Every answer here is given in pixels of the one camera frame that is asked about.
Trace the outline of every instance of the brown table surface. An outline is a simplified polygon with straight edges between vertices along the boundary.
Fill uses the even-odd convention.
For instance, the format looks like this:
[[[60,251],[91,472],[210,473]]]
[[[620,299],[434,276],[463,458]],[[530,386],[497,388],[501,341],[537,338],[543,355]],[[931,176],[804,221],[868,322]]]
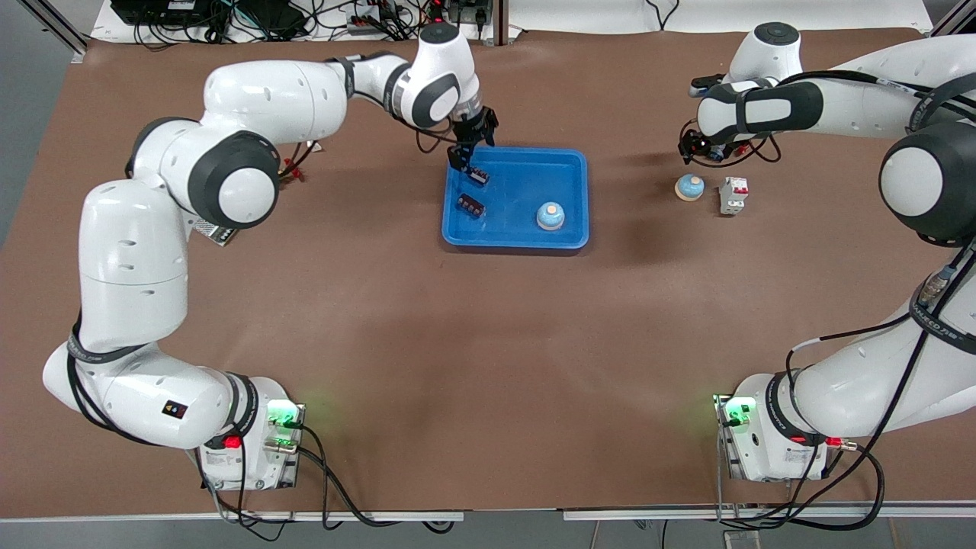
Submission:
[[[803,61],[827,68],[917,38],[805,32]],[[189,315],[163,349],[281,382],[307,403],[308,424],[364,509],[714,502],[712,393],[782,368],[799,341],[883,319],[946,257],[879,199],[886,141],[783,136],[782,162],[706,173],[710,190],[694,203],[674,196],[688,171],[678,129],[696,108],[687,84],[722,71],[741,39],[532,32],[474,48],[500,145],[577,148],[590,162],[591,238],[575,257],[446,245],[443,149],[420,154],[409,131],[356,102],[267,222],[226,249],[190,240]],[[96,42],[68,70],[0,255],[0,516],[213,510],[180,451],[96,429],[41,384],[77,312],[82,199],[122,175],[145,123],[199,116],[217,66],[387,47],[408,58],[416,48],[153,54]],[[752,192],[731,219],[714,193],[726,175],[748,177]],[[976,441],[960,435],[973,418],[886,435],[877,454],[888,498],[976,498],[965,481],[976,477]],[[873,497],[864,469],[831,499]],[[318,479],[304,466],[297,488],[246,503],[317,510]],[[776,502],[783,490],[728,483],[726,498]]]

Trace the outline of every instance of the robotic arm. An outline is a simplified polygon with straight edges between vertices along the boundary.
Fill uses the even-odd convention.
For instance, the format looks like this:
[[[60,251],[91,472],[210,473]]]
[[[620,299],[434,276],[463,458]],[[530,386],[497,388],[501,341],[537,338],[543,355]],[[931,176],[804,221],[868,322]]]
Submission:
[[[754,481],[821,478],[827,437],[877,435],[976,405],[976,36],[917,40],[812,72],[802,72],[799,42],[788,25],[761,25],[729,74],[692,83],[701,132],[682,136],[686,162],[779,132],[901,138],[882,160],[882,199],[926,241],[961,250],[887,323],[849,334],[862,337],[792,375],[753,375],[717,402],[730,470]]]
[[[420,130],[450,118],[451,165],[487,180],[469,161],[479,142],[493,145],[498,121],[481,104],[471,51],[456,27],[427,26],[413,64],[380,53],[218,68],[204,85],[199,121],[150,123],[127,179],[85,199],[81,314],[44,367],[48,391],[127,439],[198,447],[211,486],[288,486],[303,408],[270,379],[189,364],[156,342],[186,316],[193,224],[249,229],[264,221],[278,196],[275,145],[334,134],[355,97]]]

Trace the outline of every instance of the gray floor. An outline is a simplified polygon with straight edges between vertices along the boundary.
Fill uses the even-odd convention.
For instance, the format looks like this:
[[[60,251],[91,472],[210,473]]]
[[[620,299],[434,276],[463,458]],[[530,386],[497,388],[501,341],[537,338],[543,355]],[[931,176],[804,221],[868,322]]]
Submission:
[[[951,3],[933,0],[938,10]],[[73,15],[83,30],[90,28],[100,2],[85,0],[84,9]],[[0,243],[17,209],[27,174],[54,108],[70,54],[42,31],[30,15],[15,2],[0,2]],[[633,523],[602,523],[595,547],[660,547],[659,528],[641,530]],[[859,549],[971,549],[976,547],[976,520],[878,520],[870,528],[833,533],[799,527],[785,527],[761,536],[766,548],[812,549],[858,547]],[[721,526],[704,521],[671,522],[667,547],[719,549],[723,547]],[[453,532],[435,536],[420,525],[402,525],[382,530],[345,525],[324,532],[318,525],[290,525],[277,546],[283,548],[322,546],[336,549],[384,547],[397,549],[588,549],[593,523],[564,523],[553,512],[468,513]],[[264,543],[241,528],[217,521],[89,522],[47,524],[0,524],[3,549],[100,547],[125,549],[196,549],[232,546],[235,549],[264,547]]]

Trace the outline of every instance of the blue tray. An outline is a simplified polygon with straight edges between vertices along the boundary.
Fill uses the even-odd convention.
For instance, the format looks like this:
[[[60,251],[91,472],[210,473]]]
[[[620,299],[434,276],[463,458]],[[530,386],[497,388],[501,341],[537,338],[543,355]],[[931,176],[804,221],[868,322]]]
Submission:
[[[587,159],[569,148],[478,147],[471,165],[488,172],[481,187],[467,175],[447,169],[441,233],[456,246],[574,250],[590,239]],[[467,193],[485,206],[474,218],[458,204]],[[536,223],[536,210],[558,202],[566,221],[557,231]]]

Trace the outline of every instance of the light blue knob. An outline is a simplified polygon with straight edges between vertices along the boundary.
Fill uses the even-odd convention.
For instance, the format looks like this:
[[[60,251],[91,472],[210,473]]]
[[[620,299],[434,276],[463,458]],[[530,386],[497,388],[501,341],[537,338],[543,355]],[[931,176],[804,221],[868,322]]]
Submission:
[[[564,221],[566,221],[566,213],[562,211],[562,206],[555,202],[546,202],[539,206],[539,211],[536,212],[536,222],[546,231],[559,229]]]
[[[674,192],[682,200],[688,202],[698,200],[705,192],[705,180],[695,174],[681,176],[681,179],[674,184]]]

